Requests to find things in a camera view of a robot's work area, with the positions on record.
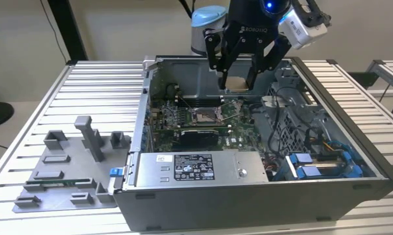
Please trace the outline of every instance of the metal frame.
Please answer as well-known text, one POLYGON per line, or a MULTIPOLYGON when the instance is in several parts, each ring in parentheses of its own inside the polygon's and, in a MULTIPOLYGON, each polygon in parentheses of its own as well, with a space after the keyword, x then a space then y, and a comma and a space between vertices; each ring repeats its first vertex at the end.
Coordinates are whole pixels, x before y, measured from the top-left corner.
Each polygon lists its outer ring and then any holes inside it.
POLYGON ((47 4, 70 60, 88 60, 69 0, 47 0, 47 4))
POLYGON ((374 72, 393 86, 393 61, 374 60, 366 71, 374 72))

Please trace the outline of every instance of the aluminum rail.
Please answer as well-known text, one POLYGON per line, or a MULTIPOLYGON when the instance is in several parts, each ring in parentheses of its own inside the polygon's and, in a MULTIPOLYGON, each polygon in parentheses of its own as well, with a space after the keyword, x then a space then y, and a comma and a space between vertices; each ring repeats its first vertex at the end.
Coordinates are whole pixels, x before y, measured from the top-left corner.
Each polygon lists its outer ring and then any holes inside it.
MULTIPOLYGON (((370 141, 393 164, 393 115, 345 71, 325 61, 304 61, 370 141)), ((137 234, 118 208, 13 213, 13 200, 43 151, 47 130, 79 136, 77 115, 90 115, 101 135, 132 135, 142 82, 141 62, 78 62, 66 66, 0 160, 1 234, 137 234)), ((360 203, 336 222, 173 232, 170 235, 386 235, 393 234, 393 192, 360 203)))

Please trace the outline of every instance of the gray metal panel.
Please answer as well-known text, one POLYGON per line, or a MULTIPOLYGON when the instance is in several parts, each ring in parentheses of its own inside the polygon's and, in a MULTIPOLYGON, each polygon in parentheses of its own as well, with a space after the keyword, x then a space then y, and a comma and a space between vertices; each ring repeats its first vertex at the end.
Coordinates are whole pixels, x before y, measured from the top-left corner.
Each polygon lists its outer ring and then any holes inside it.
MULTIPOLYGON (((321 61, 305 61, 308 67, 331 67, 324 60, 321 61)), ((101 62, 101 61, 84 61, 78 62, 74 68, 108 68, 108 67, 140 67, 141 63, 138 62, 101 62)), ((129 227, 124 222, 122 215, 118 208, 112 209, 96 209, 96 210, 71 210, 71 211, 50 211, 41 213, 22 213, 15 214, 11 212, 13 202, 11 200, 19 195, 22 187, 17 184, 23 183, 23 181, 30 176, 30 170, 34 168, 38 161, 38 156, 43 151, 43 145, 41 140, 43 134, 33 135, 31 127, 39 125, 39 122, 45 121, 47 116, 43 116, 43 112, 47 109, 50 104, 49 100, 61 100, 61 99, 116 99, 116 98, 138 98, 140 91, 92 91, 92 92, 57 92, 59 87, 59 82, 65 81, 65 73, 61 73, 59 78, 57 79, 53 88, 49 90, 43 100, 41 101, 34 114, 27 120, 25 127, 22 128, 14 142, 11 143, 9 150, 6 151, 1 161, 0 161, 0 234, 14 234, 19 231, 27 231, 29 233, 47 234, 49 228, 54 228, 55 224, 62 224, 58 226, 58 234, 75 235, 75 234, 108 234, 108 233, 129 233, 129 227)), ((347 81, 354 83, 354 80, 343 75, 340 72, 336 76, 329 74, 327 76, 319 76, 319 79, 333 78, 336 77, 335 82, 347 81)), ((376 102, 370 100, 370 97, 366 93, 359 92, 358 85, 354 84, 356 89, 356 94, 336 94, 333 95, 336 101, 349 101, 358 99, 359 101, 366 101, 376 106, 376 102)), ((93 111, 100 109, 104 106, 86 108, 82 110, 85 115, 109 115, 110 110, 113 113, 124 117, 116 117, 120 119, 126 119, 136 115, 136 113, 128 113, 129 111, 120 112, 116 109, 116 106, 110 106, 104 110, 102 113, 93 111)), ((70 107, 61 107, 58 111, 63 113, 71 113, 71 111, 65 112, 65 109, 70 107)), ((393 123, 393 117, 382 112, 378 107, 378 111, 372 113, 354 113, 354 121, 360 121, 362 118, 367 120, 388 120, 393 123)), ((59 117, 63 114, 50 113, 50 117, 59 117)), ((101 123, 104 123, 104 116, 100 116, 101 123)), ((78 136, 79 134, 66 134, 67 137, 78 136)), ((375 136, 379 134, 370 134, 368 139, 375 143, 380 143, 379 139, 393 140, 393 134, 386 136, 380 135, 375 139, 375 136)), ((384 155, 388 162, 393 164, 393 154, 384 155)), ((189 232, 176 232, 170 235, 259 235, 259 234, 311 234, 311 235, 384 235, 393 234, 393 193, 386 197, 386 199, 378 201, 367 201, 360 203, 355 209, 352 209, 344 217, 336 222, 319 222, 319 223, 305 223, 305 224, 292 224, 292 225, 275 225, 264 227, 251 227, 240 229, 220 229, 220 230, 208 230, 208 231, 189 231, 189 232)))
POLYGON ((214 180, 177 181, 174 179, 174 155, 197 155, 200 152, 168 153, 170 161, 157 161, 157 153, 142 153, 138 162, 137 187, 169 187, 169 186, 223 186, 249 185, 268 182, 263 163, 257 152, 214 151, 202 152, 210 155, 212 174, 214 180))

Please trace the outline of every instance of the blue latch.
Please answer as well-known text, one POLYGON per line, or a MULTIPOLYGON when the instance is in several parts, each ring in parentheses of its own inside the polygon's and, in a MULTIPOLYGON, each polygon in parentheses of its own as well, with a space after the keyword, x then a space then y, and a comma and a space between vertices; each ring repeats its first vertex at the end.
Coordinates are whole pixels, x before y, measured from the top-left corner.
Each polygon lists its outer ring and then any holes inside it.
POLYGON ((122 177, 122 169, 121 168, 112 168, 109 175, 110 175, 110 177, 122 177))

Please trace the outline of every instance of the robotic arm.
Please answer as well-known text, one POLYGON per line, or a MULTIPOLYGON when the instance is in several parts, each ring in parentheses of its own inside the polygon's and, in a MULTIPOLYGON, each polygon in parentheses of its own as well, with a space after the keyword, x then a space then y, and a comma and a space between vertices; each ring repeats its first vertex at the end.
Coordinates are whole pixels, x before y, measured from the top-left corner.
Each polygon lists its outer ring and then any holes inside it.
POLYGON ((204 30, 209 68, 219 72, 221 90, 239 54, 251 55, 245 78, 251 90, 256 75, 275 69, 291 46, 299 49, 327 33, 331 17, 319 10, 313 0, 307 0, 307 4, 301 6, 299 0, 231 0, 224 27, 204 30), (272 49, 264 56, 264 48, 272 42, 272 49), (217 58, 214 47, 219 44, 221 56, 217 58))

